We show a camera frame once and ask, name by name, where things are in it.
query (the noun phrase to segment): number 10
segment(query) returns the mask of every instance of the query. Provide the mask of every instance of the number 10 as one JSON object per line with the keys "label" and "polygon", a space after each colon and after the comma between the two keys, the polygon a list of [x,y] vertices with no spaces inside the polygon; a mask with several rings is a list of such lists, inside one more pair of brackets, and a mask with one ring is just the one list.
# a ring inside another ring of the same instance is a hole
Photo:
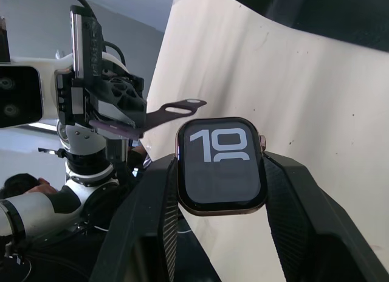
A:
{"label": "number 10", "polygon": [[[219,144],[218,136],[225,134],[239,134],[240,143],[238,144]],[[211,145],[209,139],[209,130],[203,129],[190,136],[190,141],[194,141],[197,138],[202,137],[202,147],[204,149],[204,162],[211,162]],[[216,129],[212,131],[212,147],[217,151],[231,151],[231,150],[243,150],[247,146],[246,132],[241,128],[230,128],[230,129]],[[222,159],[243,159],[249,160],[250,157],[247,153],[242,151],[228,152],[228,153],[217,153],[213,157],[214,162],[220,162]]]}

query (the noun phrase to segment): watch screen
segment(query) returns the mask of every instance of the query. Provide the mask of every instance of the watch screen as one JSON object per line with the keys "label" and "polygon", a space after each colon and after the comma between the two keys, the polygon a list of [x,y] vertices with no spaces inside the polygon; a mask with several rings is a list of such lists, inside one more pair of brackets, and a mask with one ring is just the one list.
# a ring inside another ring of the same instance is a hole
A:
{"label": "watch screen", "polygon": [[199,211],[242,210],[264,201],[258,132],[241,118],[194,120],[178,134],[179,194]]}

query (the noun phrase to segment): white backdrop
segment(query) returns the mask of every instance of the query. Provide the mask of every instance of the white backdrop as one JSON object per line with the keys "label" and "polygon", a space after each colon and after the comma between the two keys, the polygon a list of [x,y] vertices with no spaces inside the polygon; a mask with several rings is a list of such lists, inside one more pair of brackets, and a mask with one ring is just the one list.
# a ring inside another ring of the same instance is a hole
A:
{"label": "white backdrop", "polygon": [[[201,98],[197,118],[239,116],[267,150],[305,164],[389,269],[389,54],[288,29],[234,0],[173,5],[148,110]],[[143,140],[174,152],[176,120]],[[284,281],[266,211],[186,215],[222,281]]]}

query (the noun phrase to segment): camera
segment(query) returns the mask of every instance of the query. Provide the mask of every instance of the camera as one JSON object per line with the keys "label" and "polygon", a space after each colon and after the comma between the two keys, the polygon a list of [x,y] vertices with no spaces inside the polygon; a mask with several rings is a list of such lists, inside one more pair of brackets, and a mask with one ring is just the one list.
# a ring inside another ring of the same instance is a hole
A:
{"label": "camera", "polygon": [[31,66],[0,66],[0,128],[37,122],[42,117],[38,71]]}

